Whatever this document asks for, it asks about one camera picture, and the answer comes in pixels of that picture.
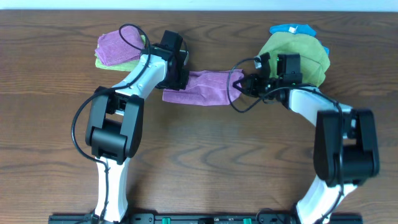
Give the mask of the purple microfiber cloth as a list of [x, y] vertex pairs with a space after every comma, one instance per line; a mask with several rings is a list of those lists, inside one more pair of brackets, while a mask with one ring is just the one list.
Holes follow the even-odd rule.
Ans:
[[227, 79], [229, 71], [190, 72], [184, 90], [164, 90], [162, 100], [168, 103], [198, 106], [229, 105]]

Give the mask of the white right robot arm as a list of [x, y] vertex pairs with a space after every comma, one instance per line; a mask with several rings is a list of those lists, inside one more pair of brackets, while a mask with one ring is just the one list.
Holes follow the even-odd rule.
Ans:
[[277, 100], [315, 127], [315, 179], [305, 196], [284, 218], [285, 223], [330, 223], [346, 195], [379, 173], [380, 162], [373, 112], [354, 109], [324, 95], [299, 74], [263, 78], [252, 74], [233, 83], [257, 101]]

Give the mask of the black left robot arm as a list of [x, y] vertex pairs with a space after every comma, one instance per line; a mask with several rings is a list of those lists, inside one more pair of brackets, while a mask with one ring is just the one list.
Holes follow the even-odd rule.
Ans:
[[156, 44], [145, 49], [133, 71], [91, 101], [86, 144], [98, 168], [98, 202], [92, 223], [122, 223], [128, 208], [127, 170], [142, 138], [144, 103], [153, 89], [182, 90], [189, 53]]

